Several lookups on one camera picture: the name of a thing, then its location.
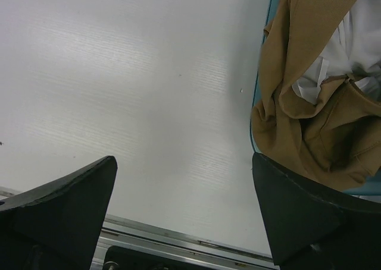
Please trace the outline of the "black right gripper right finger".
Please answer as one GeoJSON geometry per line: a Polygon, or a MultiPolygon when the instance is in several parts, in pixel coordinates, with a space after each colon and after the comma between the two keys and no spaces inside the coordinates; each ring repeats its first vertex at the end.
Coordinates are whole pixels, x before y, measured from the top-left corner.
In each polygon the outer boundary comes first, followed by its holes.
{"type": "Polygon", "coordinates": [[[277,266],[379,266],[380,204],[252,157],[255,191],[277,266]]]}

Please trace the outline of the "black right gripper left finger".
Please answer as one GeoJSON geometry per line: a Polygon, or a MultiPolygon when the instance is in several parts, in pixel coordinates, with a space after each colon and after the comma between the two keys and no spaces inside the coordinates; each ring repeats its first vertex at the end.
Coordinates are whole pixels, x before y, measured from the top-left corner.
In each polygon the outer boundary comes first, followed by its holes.
{"type": "Polygon", "coordinates": [[[105,156],[1,200],[1,269],[89,269],[116,175],[105,156]]]}

